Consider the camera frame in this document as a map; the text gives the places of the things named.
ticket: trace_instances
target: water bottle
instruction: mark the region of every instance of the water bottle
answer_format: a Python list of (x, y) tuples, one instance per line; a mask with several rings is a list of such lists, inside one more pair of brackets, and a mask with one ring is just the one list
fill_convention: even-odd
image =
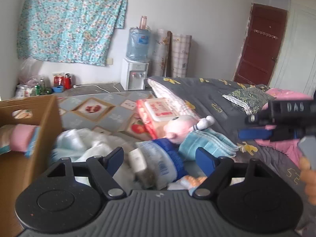
[(126, 57), (131, 61), (147, 62), (150, 30), (146, 23), (147, 17), (142, 16), (139, 28), (130, 28)]

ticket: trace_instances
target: red thermos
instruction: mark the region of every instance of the red thermos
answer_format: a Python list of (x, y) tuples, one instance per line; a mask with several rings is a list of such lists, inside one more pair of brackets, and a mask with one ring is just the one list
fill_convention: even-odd
[(69, 73), (65, 74), (65, 86), (64, 86), (64, 88), (65, 89), (71, 88), (71, 77), (70, 77)]

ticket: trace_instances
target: door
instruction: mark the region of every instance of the door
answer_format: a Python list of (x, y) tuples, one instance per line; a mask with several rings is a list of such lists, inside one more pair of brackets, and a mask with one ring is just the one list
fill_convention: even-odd
[(234, 81), (252, 85), (269, 83), (279, 54), (286, 17), (286, 10), (253, 5), (249, 31)]
[(316, 89), (316, 0), (291, 0), (279, 62), (270, 86), (313, 95)]

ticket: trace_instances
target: pink plush toy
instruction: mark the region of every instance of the pink plush toy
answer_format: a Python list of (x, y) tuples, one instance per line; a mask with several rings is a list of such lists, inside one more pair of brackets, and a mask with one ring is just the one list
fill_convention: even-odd
[(215, 119), (212, 116), (201, 118), (198, 121), (190, 115), (182, 115), (170, 120), (163, 129), (169, 141), (181, 144), (191, 131), (206, 129), (214, 123)]

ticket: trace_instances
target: white wardrobe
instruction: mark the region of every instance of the white wardrobe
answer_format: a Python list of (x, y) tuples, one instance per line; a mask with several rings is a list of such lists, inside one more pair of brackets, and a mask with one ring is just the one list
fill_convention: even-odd
[(291, 0), (270, 87), (313, 95), (316, 90), (316, 0)]

